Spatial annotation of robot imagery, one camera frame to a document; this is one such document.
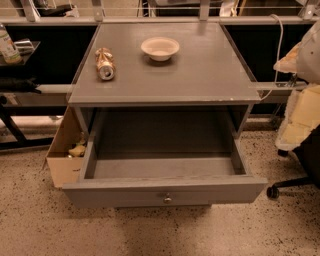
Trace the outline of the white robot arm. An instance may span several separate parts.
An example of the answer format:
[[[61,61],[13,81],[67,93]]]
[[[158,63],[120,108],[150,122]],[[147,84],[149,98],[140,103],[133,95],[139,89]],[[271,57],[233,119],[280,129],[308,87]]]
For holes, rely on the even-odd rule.
[[[320,125],[320,21],[317,21],[282,59],[274,64],[281,73],[296,74],[304,88],[293,89],[275,145],[291,151]]]

